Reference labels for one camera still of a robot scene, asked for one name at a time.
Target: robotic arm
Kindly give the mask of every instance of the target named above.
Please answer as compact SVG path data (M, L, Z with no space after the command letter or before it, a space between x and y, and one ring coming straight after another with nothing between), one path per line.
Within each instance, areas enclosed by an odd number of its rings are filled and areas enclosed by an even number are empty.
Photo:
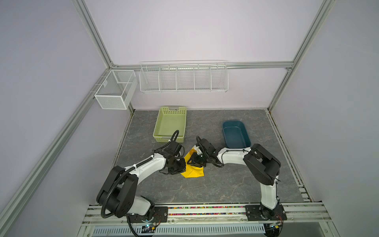
M173 134L166 145L154 150L153 154L132 166L122 168L114 167L109 173L96 200L102 204L101 216L107 218L111 215L117 217L133 214L141 215L144 220L153 217L154 203L145 197L135 196L137 185L155 171L167 168L164 174L179 174L185 171L184 151L180 154L182 146L177 143ZM206 139L196 138L195 150L187 164L202 167L212 163L223 167L228 163L246 165L254 177L260 182L262 197L256 216L262 220L278 220L277 213L282 213L282 206L277 199L277 182L281 163L265 148L254 144L244 149L215 149Z

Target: white mesh basket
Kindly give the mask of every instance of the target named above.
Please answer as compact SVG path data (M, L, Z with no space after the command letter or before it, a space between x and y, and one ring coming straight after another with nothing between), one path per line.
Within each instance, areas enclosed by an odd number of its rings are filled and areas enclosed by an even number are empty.
M143 93L227 91L225 64L143 66L139 74Z
M111 70L95 93L103 109L126 110L137 87L134 70Z

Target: basket handle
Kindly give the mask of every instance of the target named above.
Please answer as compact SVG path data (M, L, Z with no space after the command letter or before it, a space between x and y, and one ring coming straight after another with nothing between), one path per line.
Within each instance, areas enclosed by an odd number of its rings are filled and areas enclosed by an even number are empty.
M169 110L176 110L179 111L179 106L168 106Z

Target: gray wall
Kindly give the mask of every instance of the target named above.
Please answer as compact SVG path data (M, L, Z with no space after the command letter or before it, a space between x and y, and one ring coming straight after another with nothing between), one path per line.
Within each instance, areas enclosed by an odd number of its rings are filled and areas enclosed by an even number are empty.
M378 1L337 1L273 111L342 237L378 234L378 22Z
M0 1L0 212L105 66L70 0Z
M70 237L103 185L128 121L126 110L97 101L84 117L8 237Z

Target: green plastic basket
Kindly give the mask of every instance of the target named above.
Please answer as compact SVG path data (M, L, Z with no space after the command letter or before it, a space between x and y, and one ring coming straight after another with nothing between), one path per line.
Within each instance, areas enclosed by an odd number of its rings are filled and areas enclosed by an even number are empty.
M184 142L187 108L182 106L163 106L158 113L153 137L157 142L168 142L172 134L179 130L177 142Z

